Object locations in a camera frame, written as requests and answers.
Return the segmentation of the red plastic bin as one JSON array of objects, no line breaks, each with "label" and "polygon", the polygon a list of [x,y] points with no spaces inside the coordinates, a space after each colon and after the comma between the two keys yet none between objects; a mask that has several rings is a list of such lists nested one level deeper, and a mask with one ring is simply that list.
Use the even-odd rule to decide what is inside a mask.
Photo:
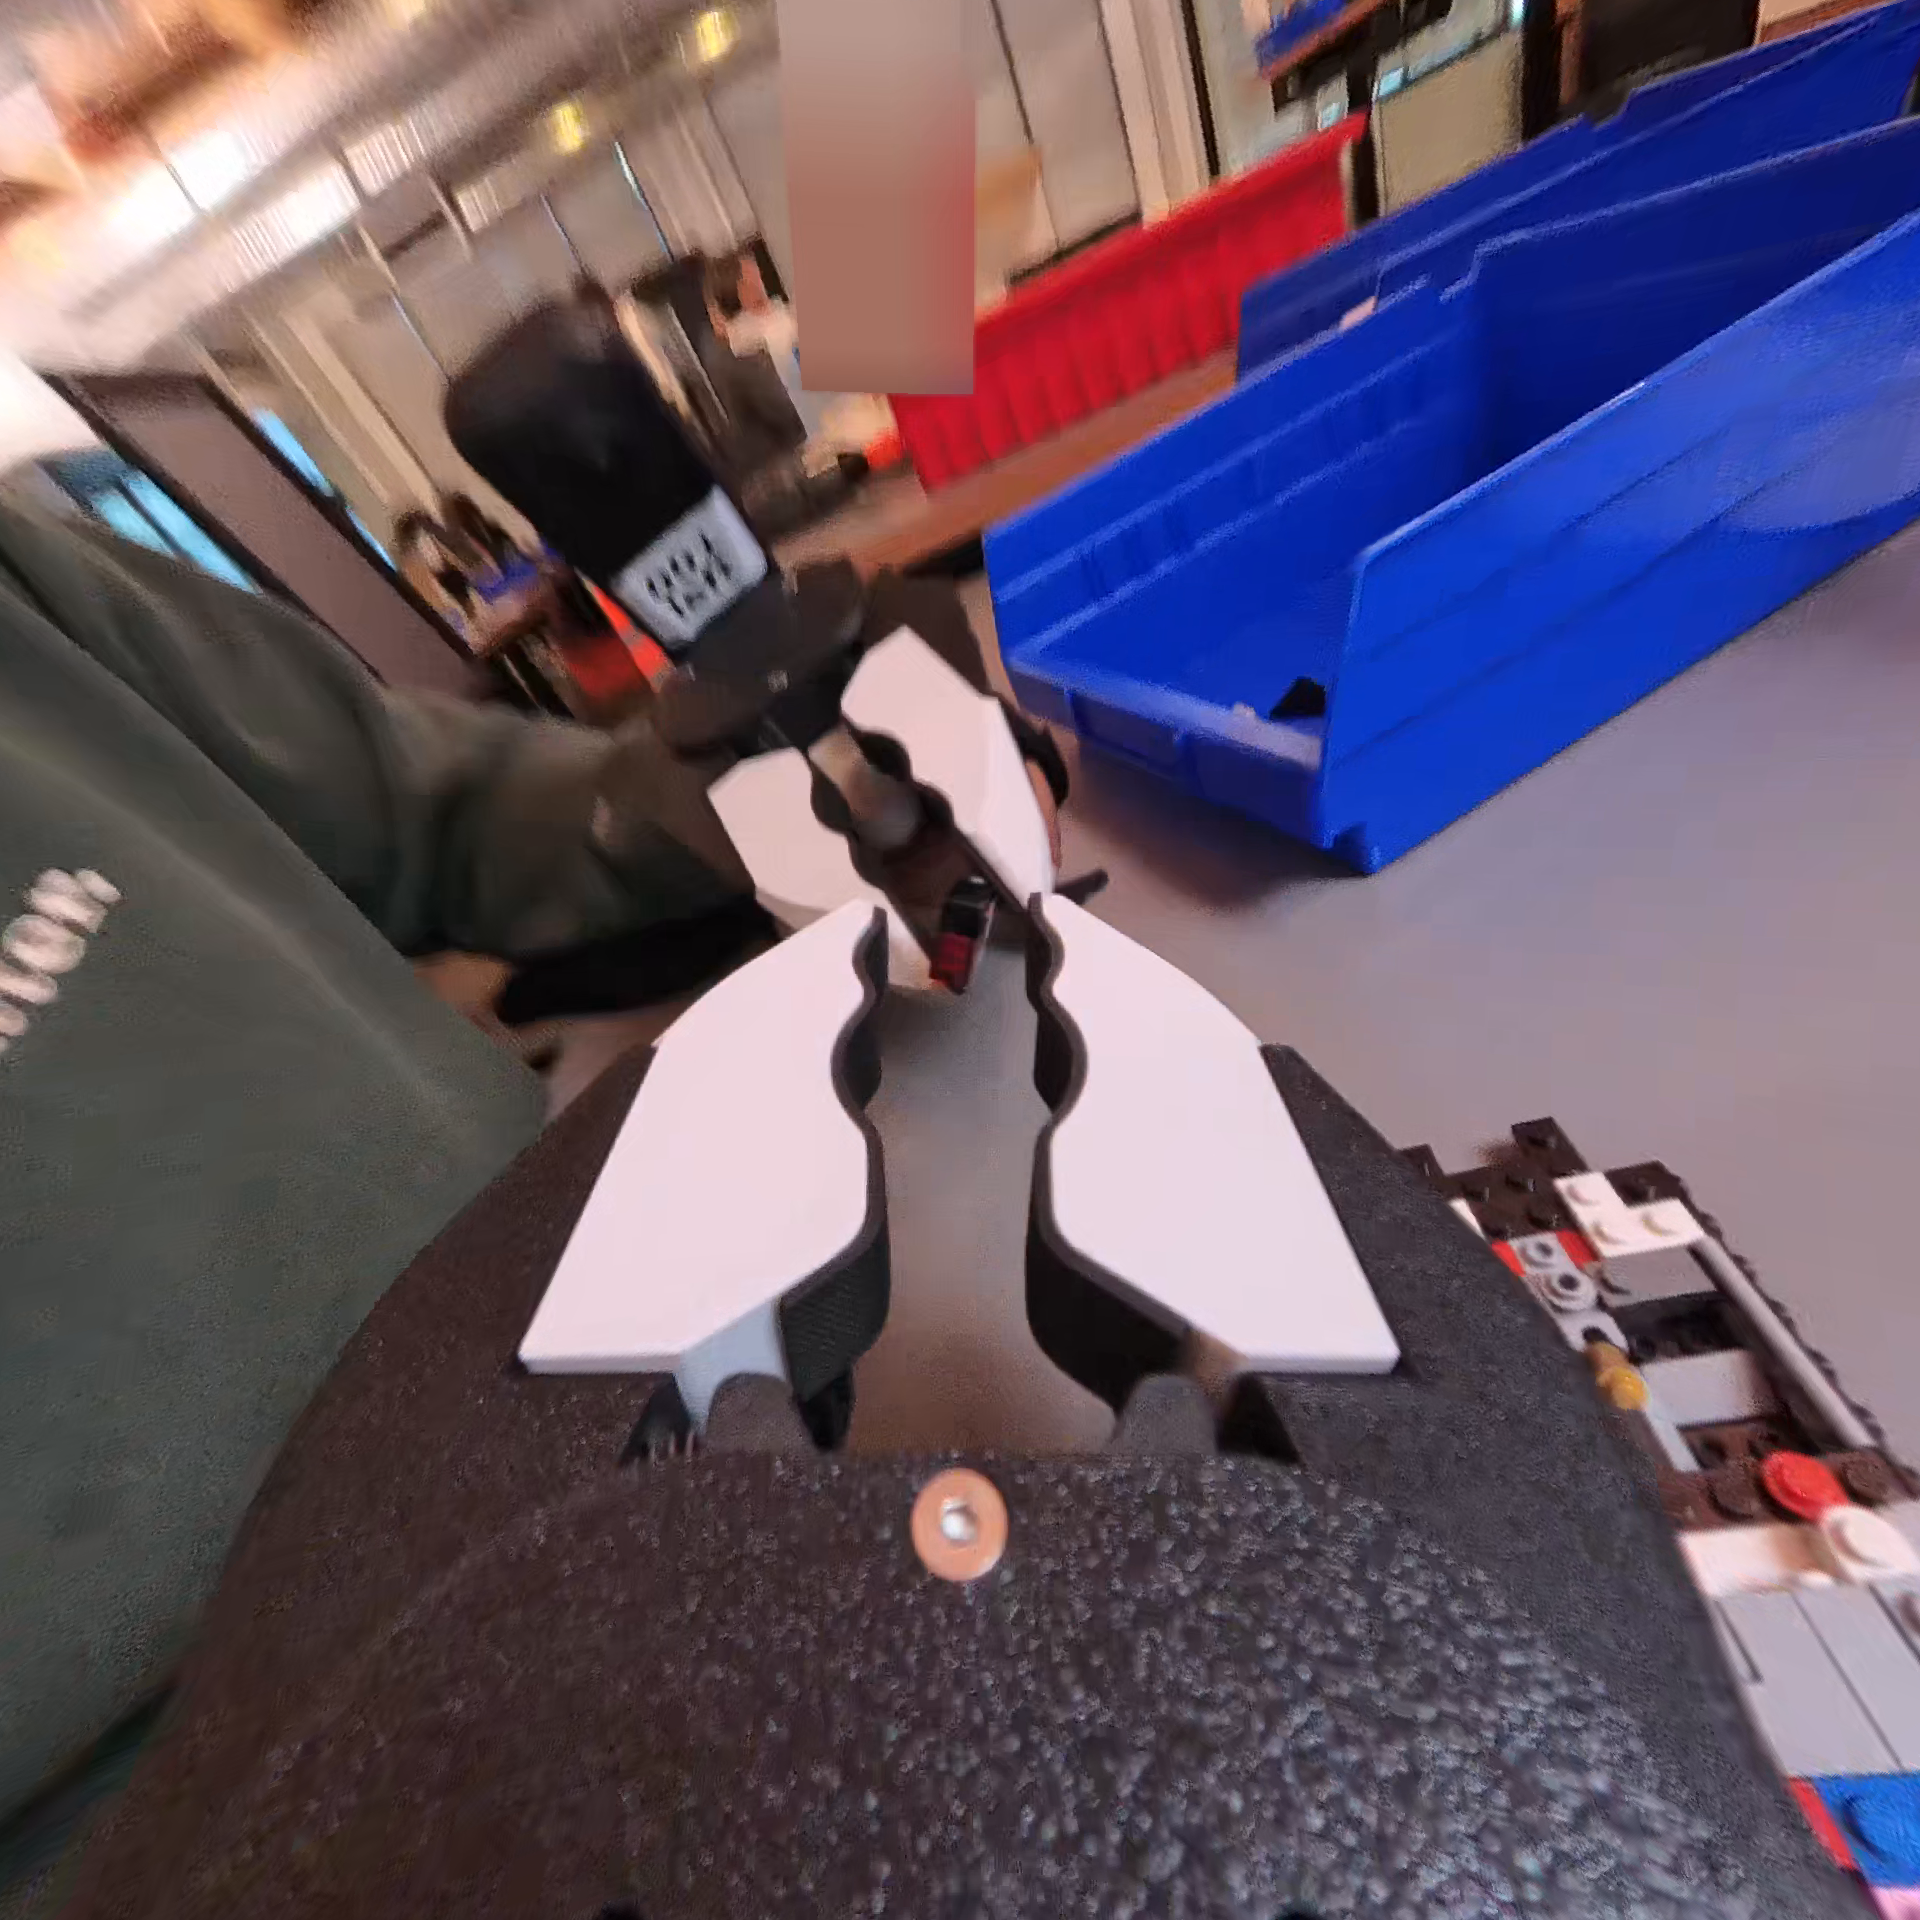
[{"label": "red plastic bin", "polygon": [[1366,112],[1023,281],[975,317],[965,395],[891,395],[925,492],[1235,351],[1245,292],[1351,235]]}]

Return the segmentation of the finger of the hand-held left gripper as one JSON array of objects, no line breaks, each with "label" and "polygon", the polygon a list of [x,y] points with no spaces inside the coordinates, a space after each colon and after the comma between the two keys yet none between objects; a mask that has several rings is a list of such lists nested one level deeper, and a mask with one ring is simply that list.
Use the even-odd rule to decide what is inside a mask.
[{"label": "finger of the hand-held left gripper", "polygon": [[865,746],[736,757],[707,799],[779,937],[860,905],[883,909],[891,947],[925,947],[922,923],[896,899],[896,867],[930,816],[911,780]]},{"label": "finger of the hand-held left gripper", "polygon": [[1038,780],[1004,703],[979,691],[930,639],[896,629],[869,648],[839,694],[848,734],[909,783],[1008,902],[1050,896],[1059,878]]}]

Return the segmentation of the brick car model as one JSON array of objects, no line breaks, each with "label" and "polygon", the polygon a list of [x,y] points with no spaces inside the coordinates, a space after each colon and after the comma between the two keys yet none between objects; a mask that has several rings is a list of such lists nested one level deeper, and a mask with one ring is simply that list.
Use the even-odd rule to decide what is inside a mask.
[{"label": "brick car model", "polygon": [[1401,1150],[1651,1457],[1734,1688],[1872,1915],[1917,1915],[1917,1467],[1663,1160]]}]

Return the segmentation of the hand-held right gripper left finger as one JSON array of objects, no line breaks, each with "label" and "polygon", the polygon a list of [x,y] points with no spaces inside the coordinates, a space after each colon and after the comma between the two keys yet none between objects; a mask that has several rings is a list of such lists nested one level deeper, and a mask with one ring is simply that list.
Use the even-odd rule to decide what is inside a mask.
[{"label": "hand-held right gripper left finger", "polygon": [[687,1428],[768,1380],[814,1446],[845,1445],[891,1304],[866,1117],[888,954],[883,912],[839,905],[659,1031],[522,1337],[529,1373],[663,1378]]}]

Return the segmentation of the wooden background table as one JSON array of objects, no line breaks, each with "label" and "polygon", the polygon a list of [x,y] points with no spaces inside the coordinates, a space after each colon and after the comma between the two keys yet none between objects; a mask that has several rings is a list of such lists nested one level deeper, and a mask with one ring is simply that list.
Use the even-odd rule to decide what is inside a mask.
[{"label": "wooden background table", "polygon": [[845,558],[860,574],[965,580],[983,567],[988,527],[1198,411],[1231,383],[1235,351],[1222,351],[934,492],[909,467],[869,480],[835,515],[779,539],[779,567]]}]

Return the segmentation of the person's left forearm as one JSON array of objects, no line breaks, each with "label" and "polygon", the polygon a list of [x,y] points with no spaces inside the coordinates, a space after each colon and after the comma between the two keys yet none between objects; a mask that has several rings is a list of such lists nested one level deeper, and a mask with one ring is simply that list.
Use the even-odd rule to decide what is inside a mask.
[{"label": "person's left forearm", "polygon": [[398,691],[290,605],[71,518],[3,507],[3,576],[406,954],[525,965],[750,890],[648,727]]}]

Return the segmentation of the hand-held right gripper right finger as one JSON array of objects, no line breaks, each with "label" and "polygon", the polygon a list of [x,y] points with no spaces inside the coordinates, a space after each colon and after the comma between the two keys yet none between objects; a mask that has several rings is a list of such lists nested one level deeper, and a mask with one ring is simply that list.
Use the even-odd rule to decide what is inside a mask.
[{"label": "hand-held right gripper right finger", "polygon": [[1274,1045],[1065,896],[1027,905],[1027,1332],[1123,1418],[1150,1380],[1379,1380],[1401,1343]]}]

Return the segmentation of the person's torso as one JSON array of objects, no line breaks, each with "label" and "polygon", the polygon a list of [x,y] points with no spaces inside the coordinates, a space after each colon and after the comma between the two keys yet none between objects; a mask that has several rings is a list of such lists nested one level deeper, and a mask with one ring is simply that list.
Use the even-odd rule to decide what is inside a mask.
[{"label": "person's torso", "polygon": [[213,776],[3,746],[3,1812],[178,1662],[294,1414],[537,1084]]}]

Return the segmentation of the large blue plastic bin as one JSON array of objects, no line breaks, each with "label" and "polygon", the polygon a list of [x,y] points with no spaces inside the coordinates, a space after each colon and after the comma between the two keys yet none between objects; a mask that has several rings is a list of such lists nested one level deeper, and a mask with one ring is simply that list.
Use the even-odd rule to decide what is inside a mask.
[{"label": "large blue plastic bin", "polygon": [[1913,518],[1902,120],[1482,243],[983,558],[1031,712],[1372,873]]}]

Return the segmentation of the small red brick assembly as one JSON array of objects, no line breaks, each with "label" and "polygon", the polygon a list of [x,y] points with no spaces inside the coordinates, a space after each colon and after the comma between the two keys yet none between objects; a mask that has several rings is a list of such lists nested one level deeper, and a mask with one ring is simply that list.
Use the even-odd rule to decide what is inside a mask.
[{"label": "small red brick assembly", "polygon": [[1000,890],[986,873],[965,873],[943,887],[925,939],[925,979],[946,995],[965,995],[997,931]]}]

